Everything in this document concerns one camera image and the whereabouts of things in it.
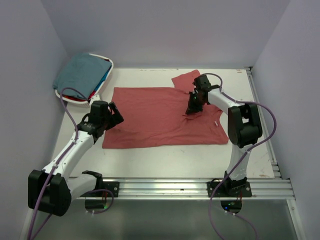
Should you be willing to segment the salmon pink t shirt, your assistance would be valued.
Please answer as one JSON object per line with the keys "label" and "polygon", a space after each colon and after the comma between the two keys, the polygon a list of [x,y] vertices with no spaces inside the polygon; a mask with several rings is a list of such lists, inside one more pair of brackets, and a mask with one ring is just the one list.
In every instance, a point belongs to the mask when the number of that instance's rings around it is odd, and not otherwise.
{"label": "salmon pink t shirt", "polygon": [[186,115],[196,69],[172,78],[173,87],[116,87],[112,101],[124,121],[104,135],[104,149],[175,145],[225,145],[229,138],[215,105]]}

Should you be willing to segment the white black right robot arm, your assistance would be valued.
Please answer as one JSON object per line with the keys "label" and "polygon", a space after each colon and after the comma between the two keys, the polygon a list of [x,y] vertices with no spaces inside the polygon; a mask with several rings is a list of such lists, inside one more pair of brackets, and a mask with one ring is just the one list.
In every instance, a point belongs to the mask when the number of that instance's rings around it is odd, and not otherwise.
{"label": "white black right robot arm", "polygon": [[227,135],[232,143],[231,158],[224,172],[225,180],[213,189],[217,193],[224,192],[227,196],[236,197],[247,186],[249,148],[263,134],[258,106],[228,96],[222,85],[212,85],[205,74],[196,77],[193,85],[193,91],[189,92],[187,115],[201,112],[205,104],[215,105],[227,114]]}

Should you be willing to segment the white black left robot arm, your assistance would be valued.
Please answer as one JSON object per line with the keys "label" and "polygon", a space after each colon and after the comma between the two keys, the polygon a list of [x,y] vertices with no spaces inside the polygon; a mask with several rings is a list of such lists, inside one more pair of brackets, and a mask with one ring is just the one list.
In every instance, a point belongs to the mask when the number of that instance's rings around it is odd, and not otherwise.
{"label": "white black left robot arm", "polygon": [[124,121],[114,102],[96,100],[75,127],[67,146],[42,170],[28,176],[28,207],[55,216],[63,216],[71,202],[84,195],[113,197],[104,186],[102,174],[90,170],[70,175],[84,154],[103,134]]}

